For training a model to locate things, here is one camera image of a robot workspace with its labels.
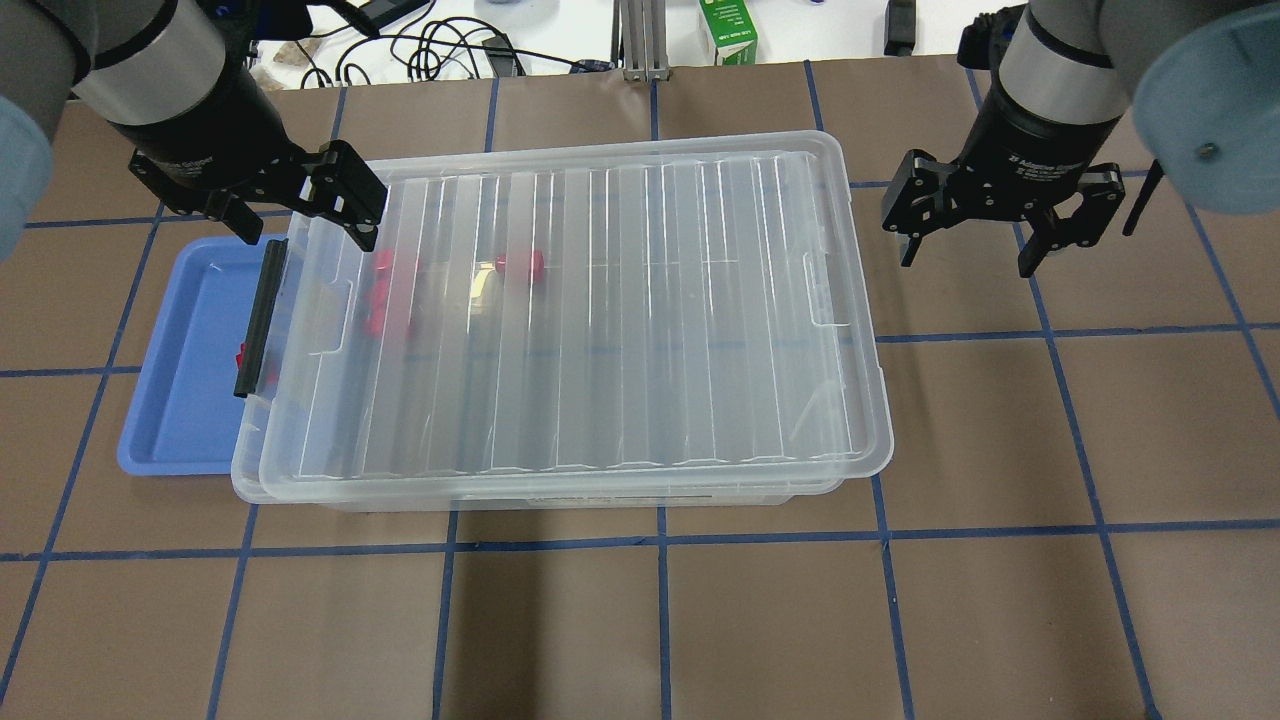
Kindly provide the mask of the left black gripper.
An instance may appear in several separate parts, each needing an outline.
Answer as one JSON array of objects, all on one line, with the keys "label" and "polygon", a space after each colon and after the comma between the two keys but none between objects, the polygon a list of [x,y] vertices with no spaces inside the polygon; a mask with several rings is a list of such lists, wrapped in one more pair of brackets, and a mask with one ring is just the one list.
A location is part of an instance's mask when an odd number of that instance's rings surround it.
[{"label": "left black gripper", "polygon": [[339,225],[362,251],[378,243],[388,187],[351,143],[306,152],[283,129],[131,129],[129,169],[173,213],[198,213],[250,246],[266,202]]}]

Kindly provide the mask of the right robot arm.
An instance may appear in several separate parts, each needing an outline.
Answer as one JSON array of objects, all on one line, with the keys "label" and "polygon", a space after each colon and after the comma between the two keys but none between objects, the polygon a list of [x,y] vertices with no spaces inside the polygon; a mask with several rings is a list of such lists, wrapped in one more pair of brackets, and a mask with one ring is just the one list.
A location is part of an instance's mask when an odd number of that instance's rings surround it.
[{"label": "right robot arm", "polygon": [[957,61],[989,88],[963,149],[909,151],[882,201],[901,264],[969,220],[1029,224],[1023,278],[1098,243],[1126,191],[1096,158],[1124,117],[1153,159],[1125,234],[1162,179],[1208,211],[1275,211],[1277,37],[1275,1],[1030,1],[977,17]]}]

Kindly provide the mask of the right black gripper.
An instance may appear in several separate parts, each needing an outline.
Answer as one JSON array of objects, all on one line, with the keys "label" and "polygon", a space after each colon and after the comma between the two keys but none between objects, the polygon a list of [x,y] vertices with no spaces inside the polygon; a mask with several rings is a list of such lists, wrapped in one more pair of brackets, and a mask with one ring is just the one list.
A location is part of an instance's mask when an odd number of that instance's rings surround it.
[{"label": "right black gripper", "polygon": [[1025,222],[1030,237],[1018,255],[1021,278],[1068,246],[1093,247],[1126,197],[1112,163],[1039,167],[1000,152],[993,161],[938,161],[908,150],[882,197],[882,228],[900,238],[900,266],[923,240],[969,220]]}]

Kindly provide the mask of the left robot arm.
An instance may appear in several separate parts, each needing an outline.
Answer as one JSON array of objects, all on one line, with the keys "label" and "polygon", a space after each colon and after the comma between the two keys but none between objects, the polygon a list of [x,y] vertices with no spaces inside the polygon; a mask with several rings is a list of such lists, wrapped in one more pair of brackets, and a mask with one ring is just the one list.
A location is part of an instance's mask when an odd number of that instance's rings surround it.
[{"label": "left robot arm", "polygon": [[3,4],[3,256],[54,170],[67,104],[133,146],[129,169],[164,208],[262,233],[257,202],[339,225],[374,250],[388,191],[347,142],[310,152],[285,131],[233,38],[196,1]]}]

